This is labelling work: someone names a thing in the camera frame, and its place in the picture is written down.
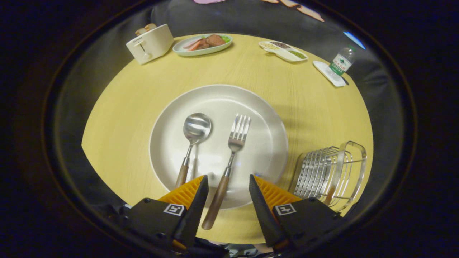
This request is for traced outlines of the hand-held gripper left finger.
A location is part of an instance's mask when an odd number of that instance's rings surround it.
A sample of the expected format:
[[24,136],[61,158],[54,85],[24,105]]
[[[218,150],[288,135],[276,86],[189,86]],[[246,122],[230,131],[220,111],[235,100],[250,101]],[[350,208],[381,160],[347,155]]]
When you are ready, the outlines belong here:
[[123,223],[144,240],[187,252],[194,245],[208,191],[207,175],[194,178],[158,200],[142,199],[126,212]]

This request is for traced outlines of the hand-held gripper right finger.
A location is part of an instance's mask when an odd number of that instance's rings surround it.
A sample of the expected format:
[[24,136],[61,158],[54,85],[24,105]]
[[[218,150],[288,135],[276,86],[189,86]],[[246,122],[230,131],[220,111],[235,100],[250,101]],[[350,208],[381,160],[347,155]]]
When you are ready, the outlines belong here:
[[275,252],[308,251],[344,227],[344,217],[317,198],[299,198],[253,174],[249,192],[265,242]]

